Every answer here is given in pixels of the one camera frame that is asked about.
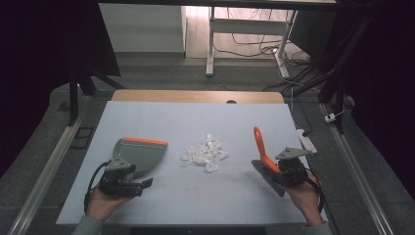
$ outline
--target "white table surface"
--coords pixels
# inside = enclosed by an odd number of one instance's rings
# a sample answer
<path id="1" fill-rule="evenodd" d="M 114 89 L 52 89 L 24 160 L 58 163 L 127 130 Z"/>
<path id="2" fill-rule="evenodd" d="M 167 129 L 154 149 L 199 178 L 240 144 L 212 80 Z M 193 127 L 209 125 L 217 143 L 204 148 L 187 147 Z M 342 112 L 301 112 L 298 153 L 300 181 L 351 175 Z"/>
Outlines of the white table surface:
<path id="1" fill-rule="evenodd" d="M 154 177 L 152 187 L 121 205 L 106 221 L 128 226 L 268 225 L 305 222 L 289 196 L 280 198 L 254 169 L 259 159 L 254 126 L 261 130 L 267 155 L 285 147 L 301 148 L 287 105 L 206 103 L 108 103 L 88 152 L 72 185 L 58 224 L 77 224 L 83 197 L 95 169 L 113 157 L 123 136 L 168 142 L 161 162 L 141 182 Z M 210 133 L 220 138 L 230 157 L 219 170 L 182 167 L 185 148 L 204 142 Z M 304 157 L 301 161 L 308 166 Z M 97 175 L 94 185 L 99 181 Z"/>

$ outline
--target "crumpled paper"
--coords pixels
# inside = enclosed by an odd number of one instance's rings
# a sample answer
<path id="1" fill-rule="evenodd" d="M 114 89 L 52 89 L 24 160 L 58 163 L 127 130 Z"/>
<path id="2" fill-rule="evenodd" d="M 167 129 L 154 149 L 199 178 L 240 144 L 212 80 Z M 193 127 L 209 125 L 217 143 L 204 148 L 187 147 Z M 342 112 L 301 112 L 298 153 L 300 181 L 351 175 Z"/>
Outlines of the crumpled paper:
<path id="1" fill-rule="evenodd" d="M 222 143 L 211 134 L 207 134 L 205 142 L 194 146 L 186 147 L 185 153 L 181 156 L 182 166 L 190 164 L 205 165 L 208 173 L 219 170 L 217 161 L 224 160 L 229 154 L 222 150 Z"/>

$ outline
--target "table leg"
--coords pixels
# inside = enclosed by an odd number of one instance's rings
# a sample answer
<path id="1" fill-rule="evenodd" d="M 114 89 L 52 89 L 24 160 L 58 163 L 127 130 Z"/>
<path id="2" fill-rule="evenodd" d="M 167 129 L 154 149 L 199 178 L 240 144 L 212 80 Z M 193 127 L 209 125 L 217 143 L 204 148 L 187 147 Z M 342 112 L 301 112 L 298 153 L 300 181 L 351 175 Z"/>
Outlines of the table leg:
<path id="1" fill-rule="evenodd" d="M 206 76 L 213 76 L 213 36 L 214 36 L 214 7 L 209 7 L 208 23 L 209 23 L 209 36 L 208 36 L 208 48 L 207 48 L 207 73 Z"/>
<path id="2" fill-rule="evenodd" d="M 283 53 L 285 45 L 287 44 L 288 36 L 290 35 L 291 27 L 293 26 L 294 17 L 296 16 L 297 11 L 293 11 L 289 20 L 287 21 L 287 25 L 284 30 L 283 38 L 281 39 L 281 44 L 278 49 L 274 51 L 275 60 L 277 60 L 278 68 L 280 70 L 282 78 L 288 78 L 290 75 L 288 74 L 287 68 L 285 66 L 283 60 Z"/>

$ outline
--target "metal rail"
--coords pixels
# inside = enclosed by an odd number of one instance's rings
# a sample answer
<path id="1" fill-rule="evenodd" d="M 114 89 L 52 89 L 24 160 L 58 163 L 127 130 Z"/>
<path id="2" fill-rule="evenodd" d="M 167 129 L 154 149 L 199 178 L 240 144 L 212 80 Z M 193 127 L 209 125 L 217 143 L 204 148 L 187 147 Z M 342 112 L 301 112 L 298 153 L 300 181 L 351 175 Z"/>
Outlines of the metal rail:
<path id="1" fill-rule="evenodd" d="M 326 107 L 326 105 L 320 104 L 320 108 L 325 116 L 331 113 L 329 112 L 330 109 Z M 362 196 L 363 201 L 365 202 L 370 214 L 372 215 L 373 221 L 378 228 L 379 234 L 393 235 L 394 233 L 392 227 L 388 222 L 385 212 L 379 204 L 375 193 L 372 191 L 372 188 L 370 187 L 369 182 L 363 173 L 363 170 L 360 168 L 353 151 L 348 145 L 345 135 L 340 134 L 339 130 L 333 124 L 330 124 L 330 128 L 345 159 L 348 170 L 350 171 L 351 176 L 356 183 L 360 195 Z"/>
<path id="2" fill-rule="evenodd" d="M 55 177 L 56 172 L 58 171 L 59 166 L 61 165 L 62 159 L 64 158 L 69 148 L 73 136 L 75 135 L 77 129 L 82 123 L 83 118 L 85 117 L 87 107 L 91 99 L 91 97 L 84 96 L 80 101 L 81 109 L 78 118 L 75 120 L 73 126 L 67 126 L 65 129 L 64 134 L 61 136 L 61 139 L 52 152 L 48 163 L 43 168 L 39 178 L 30 191 L 30 194 L 28 195 L 21 211 L 16 217 L 11 229 L 9 230 L 8 235 L 26 233 L 29 225 L 33 221 L 37 210 L 39 209 L 40 204 L 42 203 L 43 198 L 46 195 L 46 192 L 49 189 L 50 184 L 52 183 L 52 180 Z"/>

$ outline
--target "metal frame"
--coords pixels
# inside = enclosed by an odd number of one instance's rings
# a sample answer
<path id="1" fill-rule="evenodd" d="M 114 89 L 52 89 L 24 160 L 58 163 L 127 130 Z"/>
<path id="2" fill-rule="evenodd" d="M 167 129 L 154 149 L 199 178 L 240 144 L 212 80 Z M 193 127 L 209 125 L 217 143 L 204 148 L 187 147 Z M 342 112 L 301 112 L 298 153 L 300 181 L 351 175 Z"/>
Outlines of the metal frame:
<path id="1" fill-rule="evenodd" d="M 332 113 L 327 104 L 320 104 L 320 109 L 325 116 Z M 375 222 L 375 225 L 378 228 L 379 234 L 394 234 L 392 227 L 387 219 L 387 216 L 385 215 L 385 212 L 379 204 L 379 201 L 376 198 L 375 193 L 372 191 L 372 188 L 370 187 L 369 182 L 367 181 L 366 176 L 363 173 L 363 170 L 360 168 L 360 165 L 357 162 L 353 151 L 348 145 L 345 135 L 341 134 L 340 131 L 333 124 L 330 124 L 330 128 L 332 130 L 333 137 L 335 138 L 336 143 L 339 146 L 342 156 L 345 159 L 348 170 L 350 171 L 350 174 L 353 177 L 354 182 L 356 183 L 360 195 L 362 196 L 363 201 L 365 202 L 370 214 L 372 215 L 373 221 Z"/>
<path id="2" fill-rule="evenodd" d="M 37 210 L 40 207 L 40 204 L 42 203 L 43 198 L 46 195 L 46 192 L 49 189 L 50 184 L 52 183 L 52 180 L 55 177 L 56 172 L 58 171 L 59 166 L 61 165 L 65 154 L 67 153 L 73 136 L 76 134 L 77 129 L 85 117 L 88 105 L 91 100 L 91 97 L 86 96 L 84 96 L 81 100 L 81 110 L 79 112 L 78 118 L 74 121 L 73 126 L 67 126 L 65 129 L 64 134 L 52 152 L 48 163 L 40 173 L 39 178 L 30 191 L 30 194 L 24 202 L 24 205 L 16 217 L 15 222 L 7 233 L 8 235 L 25 234 L 27 231 L 29 225 L 33 221 Z"/>
<path id="3" fill-rule="evenodd" d="M 274 51 L 278 69 L 283 78 L 290 77 L 283 59 L 284 48 L 293 26 L 297 11 L 293 11 L 287 22 L 266 22 L 253 20 L 235 19 L 216 19 L 214 17 L 214 7 L 208 8 L 209 17 L 209 38 L 207 48 L 207 77 L 213 76 L 214 49 L 213 38 L 215 33 L 241 33 L 241 34 L 261 34 L 261 35 L 280 35 L 281 44 L 278 50 Z"/>

